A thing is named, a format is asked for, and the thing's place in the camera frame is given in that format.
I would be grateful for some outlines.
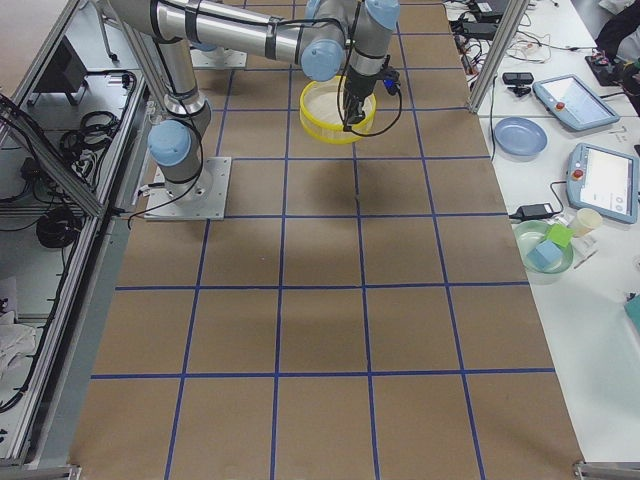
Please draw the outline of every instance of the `grid square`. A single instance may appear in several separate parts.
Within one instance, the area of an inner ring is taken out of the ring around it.
[[[438,213],[506,213],[489,159],[430,160],[427,170]]]
[[[283,372],[367,369],[360,290],[286,290],[281,328]]]
[[[242,71],[234,73],[229,109],[289,108],[289,72]]]
[[[288,215],[355,215],[352,160],[290,160]]]
[[[276,478],[374,478],[366,378],[282,378]]]
[[[215,157],[218,155],[218,140],[220,139],[220,126],[222,125],[222,115],[215,112],[211,115],[211,123],[202,136],[202,151],[205,158]]]
[[[272,404],[270,378],[187,380],[170,478],[269,478]]]
[[[407,70],[406,75],[416,108],[464,107],[469,100],[469,86],[459,70]]]
[[[286,148],[287,112],[227,112],[221,155],[282,158]]]
[[[439,218],[438,227],[450,282],[527,281],[506,216]]]
[[[487,478],[571,478],[582,456],[555,374],[473,375],[468,382]]]
[[[195,75],[198,88],[209,99],[211,107],[224,108],[234,73],[228,70],[195,70]]]
[[[312,80],[307,77],[302,70],[295,70],[291,74],[291,108],[298,110],[300,108],[300,95],[302,95],[302,90],[306,87]],[[292,116],[296,115],[298,112],[292,112]]]
[[[381,131],[393,122],[397,112],[377,112],[371,133]],[[420,158],[420,146],[416,136],[416,123],[410,112],[404,112],[389,133],[378,137],[365,138],[355,143],[356,154],[360,158]]]
[[[278,292],[201,290],[190,372],[273,372]]]
[[[528,286],[452,289],[466,368],[553,367]]]
[[[402,5],[398,19],[404,33],[450,33],[444,5]]]
[[[179,383],[174,379],[89,383],[70,462],[82,465],[83,476],[95,480],[164,478]]]
[[[236,160],[231,166],[226,215],[281,215],[284,160]]]
[[[353,146],[332,145],[316,140],[300,124],[300,112],[289,119],[289,158],[353,158]]]
[[[360,285],[358,226],[352,219],[289,219],[285,285]]]
[[[431,212],[421,160],[360,160],[358,186],[363,215]]]
[[[376,377],[374,391],[382,478],[480,478],[458,375]]]
[[[202,285],[277,285],[281,224],[279,218],[213,222]]]
[[[94,373],[181,372],[192,306],[192,291],[115,292]]]
[[[408,68],[453,68],[463,75],[451,34],[402,35],[401,42]]]
[[[373,370],[460,368],[444,288],[368,289],[367,312]]]
[[[431,218],[362,220],[367,284],[442,282]]]
[[[195,285],[205,222],[133,222],[120,286]]]
[[[425,156],[489,156],[476,115],[466,110],[437,110],[417,112],[417,116]]]

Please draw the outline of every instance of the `electronic device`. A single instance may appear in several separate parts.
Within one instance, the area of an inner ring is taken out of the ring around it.
[[[479,23],[499,23],[507,9],[509,0],[471,0],[469,11]]]
[[[620,120],[618,114],[575,75],[533,83],[536,97],[558,120],[582,131]]]
[[[584,59],[600,85],[612,87],[619,84],[620,80],[616,66],[607,57],[602,54],[596,54],[587,55]]]
[[[502,81],[505,85],[531,85],[533,75],[531,72],[504,72]]]
[[[464,20],[455,20],[449,22],[451,31],[465,38],[476,38],[478,40],[493,40],[498,25],[493,23],[467,22]]]
[[[638,219],[638,157],[579,143],[569,159],[567,198],[624,223]]]

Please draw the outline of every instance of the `power adapter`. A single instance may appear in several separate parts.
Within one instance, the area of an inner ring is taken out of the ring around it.
[[[509,215],[512,220],[525,222],[527,220],[544,220],[551,218],[556,213],[550,203],[535,203],[533,205],[522,205],[518,207],[515,213]]]

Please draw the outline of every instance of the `tablet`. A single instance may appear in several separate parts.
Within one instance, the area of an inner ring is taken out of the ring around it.
[[[624,223],[638,219],[638,158],[579,143],[569,160],[567,197]]]
[[[534,82],[533,91],[558,120],[572,130],[609,125],[618,114],[575,75]]]

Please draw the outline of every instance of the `screen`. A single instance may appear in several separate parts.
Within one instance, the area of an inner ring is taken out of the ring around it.
[[[587,124],[611,117],[611,113],[586,91],[575,78],[563,78],[544,84],[555,101],[563,102],[565,110],[578,122]]]
[[[616,213],[631,213],[630,194],[633,163],[592,148],[587,149],[587,174],[580,200]]]

